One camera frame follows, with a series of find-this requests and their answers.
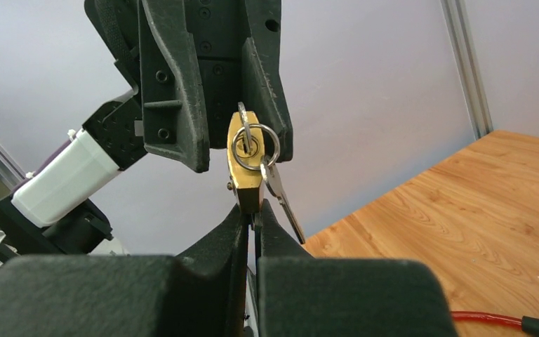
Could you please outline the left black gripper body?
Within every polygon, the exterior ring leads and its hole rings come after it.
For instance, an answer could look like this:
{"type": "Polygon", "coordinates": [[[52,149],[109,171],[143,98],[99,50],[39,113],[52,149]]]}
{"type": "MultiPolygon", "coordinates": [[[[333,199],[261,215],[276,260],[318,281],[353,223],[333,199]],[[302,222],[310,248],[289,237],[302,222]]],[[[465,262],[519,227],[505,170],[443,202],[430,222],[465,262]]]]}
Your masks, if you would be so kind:
{"type": "MultiPolygon", "coordinates": [[[[279,44],[280,1],[183,1],[197,53],[210,150],[223,149],[229,121],[243,102],[241,51],[248,37],[279,44]]],[[[138,5],[140,1],[86,1],[84,10],[130,90],[85,122],[106,148],[144,145],[138,5]]]]}

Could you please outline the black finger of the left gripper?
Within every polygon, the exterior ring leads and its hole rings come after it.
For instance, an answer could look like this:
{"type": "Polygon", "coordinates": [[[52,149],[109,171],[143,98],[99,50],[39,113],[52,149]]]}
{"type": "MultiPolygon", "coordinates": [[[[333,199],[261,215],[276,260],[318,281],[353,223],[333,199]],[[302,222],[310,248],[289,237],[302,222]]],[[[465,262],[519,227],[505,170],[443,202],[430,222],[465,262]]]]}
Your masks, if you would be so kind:
{"type": "Polygon", "coordinates": [[[279,44],[246,38],[241,51],[243,102],[278,135],[279,162],[293,158],[293,125],[279,73],[279,44]]]}
{"type": "Polygon", "coordinates": [[[208,123],[194,39],[183,1],[138,5],[142,122],[145,149],[208,170],[208,123]]]}

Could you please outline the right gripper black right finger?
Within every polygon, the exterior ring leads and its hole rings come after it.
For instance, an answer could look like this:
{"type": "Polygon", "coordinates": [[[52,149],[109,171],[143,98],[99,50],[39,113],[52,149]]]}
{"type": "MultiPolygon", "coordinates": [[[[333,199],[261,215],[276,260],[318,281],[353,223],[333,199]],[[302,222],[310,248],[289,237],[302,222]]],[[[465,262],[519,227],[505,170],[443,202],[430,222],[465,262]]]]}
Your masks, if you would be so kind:
{"type": "Polygon", "coordinates": [[[456,336],[439,280],[417,260],[315,258],[264,201],[255,221],[261,336],[456,336]]]}

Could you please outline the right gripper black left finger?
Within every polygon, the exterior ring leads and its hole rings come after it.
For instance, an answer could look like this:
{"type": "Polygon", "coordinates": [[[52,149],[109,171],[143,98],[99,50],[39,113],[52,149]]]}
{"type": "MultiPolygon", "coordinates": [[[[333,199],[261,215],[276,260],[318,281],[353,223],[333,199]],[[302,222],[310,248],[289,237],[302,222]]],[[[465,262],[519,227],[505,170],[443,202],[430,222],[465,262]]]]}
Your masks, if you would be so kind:
{"type": "Polygon", "coordinates": [[[0,269],[0,336],[240,336],[247,218],[177,256],[26,255],[0,269]]]}

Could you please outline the brass padlock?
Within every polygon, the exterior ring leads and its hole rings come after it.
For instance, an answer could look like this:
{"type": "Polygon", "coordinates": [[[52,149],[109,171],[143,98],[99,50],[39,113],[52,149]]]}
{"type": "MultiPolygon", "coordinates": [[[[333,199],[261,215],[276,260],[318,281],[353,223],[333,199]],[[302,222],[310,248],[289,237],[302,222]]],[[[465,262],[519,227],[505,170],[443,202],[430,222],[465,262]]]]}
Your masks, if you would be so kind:
{"type": "Polygon", "coordinates": [[[258,118],[252,111],[247,112],[247,119],[251,127],[252,146],[250,152],[245,152],[246,133],[237,132],[243,127],[240,114],[235,112],[230,119],[227,134],[227,163],[229,168],[229,178],[232,184],[232,192],[236,197],[240,210],[245,214],[253,214],[260,211],[263,189],[261,172],[248,170],[241,163],[253,168],[259,168],[260,162],[265,156],[265,144],[263,131],[260,128],[253,128],[253,124],[258,123],[258,118]]]}

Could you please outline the small silver key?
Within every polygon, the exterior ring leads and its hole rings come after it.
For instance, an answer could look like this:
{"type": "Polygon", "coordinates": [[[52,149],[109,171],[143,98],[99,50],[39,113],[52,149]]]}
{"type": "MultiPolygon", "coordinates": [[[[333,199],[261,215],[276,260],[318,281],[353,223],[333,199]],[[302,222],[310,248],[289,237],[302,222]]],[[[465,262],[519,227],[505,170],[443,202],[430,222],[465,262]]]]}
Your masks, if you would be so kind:
{"type": "MultiPolygon", "coordinates": [[[[250,152],[251,146],[252,146],[251,127],[247,119],[247,112],[249,111],[252,111],[252,110],[247,110],[243,102],[237,103],[237,112],[240,114],[241,121],[243,124],[243,127],[237,132],[237,134],[240,134],[242,131],[245,131],[246,133],[246,142],[244,144],[245,152],[250,152]]],[[[261,124],[259,121],[257,124],[253,124],[252,127],[260,128],[263,131],[263,138],[264,138],[264,144],[265,144],[265,156],[260,162],[259,168],[253,168],[247,164],[241,163],[239,159],[237,159],[237,161],[248,170],[257,170],[261,172],[261,176],[263,179],[262,185],[261,185],[263,189],[263,196],[264,196],[264,191],[267,190],[278,201],[278,203],[281,205],[282,209],[284,210],[284,213],[286,214],[286,217],[295,233],[297,240],[299,241],[300,244],[304,244],[306,242],[304,231],[302,229],[302,226],[298,222],[298,219],[295,217],[294,211],[286,195],[286,191],[282,184],[281,177],[279,175],[279,171],[277,168],[277,159],[279,158],[280,150],[281,150],[278,135],[276,134],[276,132],[273,131],[272,128],[270,128],[269,126],[265,124],[261,124]]],[[[230,179],[229,179],[229,186],[230,186],[230,189],[232,190],[232,184],[230,182],[230,179]]]]}

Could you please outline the red cable lock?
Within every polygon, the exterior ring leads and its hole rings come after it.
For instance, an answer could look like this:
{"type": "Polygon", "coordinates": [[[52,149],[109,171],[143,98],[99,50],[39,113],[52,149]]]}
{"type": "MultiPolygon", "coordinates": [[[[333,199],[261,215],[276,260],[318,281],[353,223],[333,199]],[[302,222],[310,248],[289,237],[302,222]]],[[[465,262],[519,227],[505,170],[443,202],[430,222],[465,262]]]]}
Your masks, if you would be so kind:
{"type": "Polygon", "coordinates": [[[478,322],[480,324],[503,326],[520,330],[529,336],[539,336],[539,318],[537,317],[522,316],[518,318],[477,311],[452,311],[451,316],[456,322],[478,322]]]}

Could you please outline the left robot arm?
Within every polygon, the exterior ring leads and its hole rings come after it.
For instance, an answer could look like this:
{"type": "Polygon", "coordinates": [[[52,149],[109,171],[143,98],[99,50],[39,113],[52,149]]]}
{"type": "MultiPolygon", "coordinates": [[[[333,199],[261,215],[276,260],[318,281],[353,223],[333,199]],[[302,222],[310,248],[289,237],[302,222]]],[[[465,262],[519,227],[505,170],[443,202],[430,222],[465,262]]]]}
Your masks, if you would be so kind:
{"type": "Polygon", "coordinates": [[[86,1],[130,90],[101,105],[0,200],[19,254],[87,254],[112,238],[91,201],[146,154],[197,173],[227,152],[241,212],[262,204],[262,172],[293,157],[279,74],[280,1],[86,1]]]}

